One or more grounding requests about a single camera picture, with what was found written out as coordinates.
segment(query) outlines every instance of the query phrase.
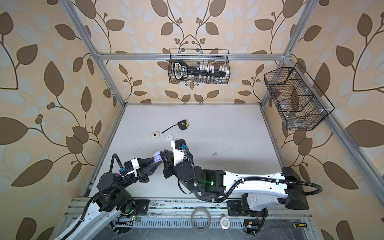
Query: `small gray object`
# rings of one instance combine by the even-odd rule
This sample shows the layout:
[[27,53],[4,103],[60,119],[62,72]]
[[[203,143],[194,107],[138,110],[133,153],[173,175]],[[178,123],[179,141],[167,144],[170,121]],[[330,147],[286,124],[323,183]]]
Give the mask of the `small gray object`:
[[[195,214],[196,214],[197,212],[203,212],[203,213],[205,213],[205,214],[207,215],[207,217],[208,217],[208,224],[207,224],[207,226],[206,226],[205,228],[197,228],[197,227],[195,226],[195,224],[194,224],[194,222],[193,222],[193,218],[194,218],[194,216],[195,216]],[[205,208],[203,208],[203,207],[198,207],[198,208],[196,208],[196,209],[192,212],[192,215],[191,215],[191,225],[192,225],[192,228],[195,229],[196,231],[198,231],[198,232],[204,232],[205,230],[207,230],[207,229],[211,226],[211,215],[209,214],[209,212],[208,212]]]

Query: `metal grate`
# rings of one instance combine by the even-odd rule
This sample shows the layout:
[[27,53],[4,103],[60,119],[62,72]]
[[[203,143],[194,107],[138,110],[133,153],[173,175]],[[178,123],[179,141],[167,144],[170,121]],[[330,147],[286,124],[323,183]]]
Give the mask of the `metal grate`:
[[[204,228],[208,224],[207,218],[201,218],[197,221],[194,221],[195,226],[198,228]],[[127,221],[121,219],[120,221],[115,222],[116,227],[135,227],[135,228],[192,228],[190,220],[185,219],[173,219],[173,218],[164,218],[164,219],[149,219],[142,218],[141,222]],[[220,219],[212,219],[210,228],[221,228]],[[231,219],[231,228],[244,228],[243,219]]]
[[170,83],[228,84],[229,50],[172,48],[169,53]]
[[287,130],[313,130],[334,110],[329,100],[331,108],[320,103],[312,91],[318,91],[320,96],[324,93],[315,82],[312,88],[308,87],[300,71],[295,65],[264,74],[265,85]]

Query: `black cable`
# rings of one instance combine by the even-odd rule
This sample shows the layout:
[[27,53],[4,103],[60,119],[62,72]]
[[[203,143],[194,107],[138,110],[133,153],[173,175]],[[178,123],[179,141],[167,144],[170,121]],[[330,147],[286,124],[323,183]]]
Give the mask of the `black cable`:
[[93,197],[91,197],[91,199],[89,199],[89,201],[87,202],[87,204],[85,205],[84,207],[84,210],[83,210],[83,213],[81,214],[81,217],[80,217],[80,220],[76,223],[76,225],[63,237],[61,238],[60,240],[65,240],[67,239],[75,230],[77,227],[79,227],[79,225],[83,222],[84,220],[84,217],[85,217],[85,214],[87,213],[88,211],[88,207],[89,205],[91,204],[91,202],[93,201],[93,199],[96,197],[98,193],[96,193]]
[[191,194],[191,192],[189,192],[189,193],[186,193],[185,191],[183,191],[183,189],[180,187],[180,180],[177,180],[177,184],[179,185],[179,188],[180,188],[180,190],[181,190],[181,192],[182,193],[184,193],[184,194]]
[[[277,183],[276,179],[271,179],[271,178],[267,178],[267,177],[245,177],[244,178],[244,182],[247,182],[247,181],[263,181],[263,182],[273,182],[273,183]],[[205,199],[202,199],[201,196],[199,196],[199,194],[197,192],[195,192],[195,196],[201,200],[201,201],[204,201],[204,202],[213,202],[213,203],[219,203],[219,202],[223,202],[225,201],[225,199],[227,199],[229,197],[229,195],[233,192],[233,190],[240,184],[242,183],[243,181],[241,180],[238,180],[237,182],[235,182],[232,187],[228,190],[228,192],[220,199],[216,199],[216,200],[205,200]],[[310,182],[303,182],[303,181],[289,181],[289,180],[280,180],[279,179],[279,183],[284,183],[284,184],[298,184],[298,185],[303,185],[303,186],[309,186],[309,187],[315,187],[317,188],[316,190],[314,191],[310,191],[310,192],[305,192],[304,194],[306,196],[309,196],[309,195],[315,195],[315,194],[318,194],[320,193],[323,188],[320,186],[320,185],[317,185],[317,184],[314,184],[314,183],[310,183]]]
[[167,128],[166,130],[162,131],[161,134],[165,133],[168,129],[170,129],[171,127],[174,127],[174,126],[177,126],[177,124],[173,125],[173,126],[170,126],[169,128]]
[[114,154],[112,155],[111,166],[109,167],[109,172],[112,172],[112,168],[113,168],[113,160],[115,160],[115,158],[116,158],[116,161],[117,161],[119,167],[120,167],[120,168],[123,168],[123,165],[121,164],[121,161],[120,161],[118,155],[117,155],[116,153],[114,153]]
[[197,178],[196,178],[196,169],[195,169],[195,164],[193,162],[193,155],[189,152],[189,149],[186,147],[184,148],[184,152],[187,154],[188,156],[188,161],[190,162],[191,164],[191,169],[192,169],[192,176],[193,176],[193,183],[195,184],[198,184],[198,181],[197,181]]

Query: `wall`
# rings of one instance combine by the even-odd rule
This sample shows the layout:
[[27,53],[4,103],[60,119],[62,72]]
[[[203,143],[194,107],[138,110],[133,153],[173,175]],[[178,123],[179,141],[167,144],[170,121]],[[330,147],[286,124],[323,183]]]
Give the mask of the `wall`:
[[[230,53],[283,53],[305,2],[122,0],[93,4],[87,0],[73,4],[100,52],[219,48]],[[169,83],[166,61],[111,60],[105,64],[128,103],[256,103],[266,92],[261,76],[277,66],[274,61],[231,61],[228,85],[188,86]]]
[[0,1],[1,239],[55,235],[120,110],[56,3]]
[[[383,10],[382,1],[321,0],[293,55],[381,174]],[[266,110],[287,165],[324,188],[307,197],[324,240],[381,239],[384,208],[326,123],[313,131],[286,131],[272,102]],[[356,219],[364,219],[365,227]]]

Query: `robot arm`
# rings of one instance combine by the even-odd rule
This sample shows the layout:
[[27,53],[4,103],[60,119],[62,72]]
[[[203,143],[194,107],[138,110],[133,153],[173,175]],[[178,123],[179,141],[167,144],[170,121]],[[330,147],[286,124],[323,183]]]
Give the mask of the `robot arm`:
[[[112,172],[113,162],[119,164],[119,173]],[[107,224],[121,214],[135,220],[135,201],[125,188],[137,181],[149,182],[151,176],[162,161],[155,158],[135,158],[124,163],[113,154],[109,172],[100,177],[99,190],[88,201],[80,217],[76,219],[57,240],[92,240]]]

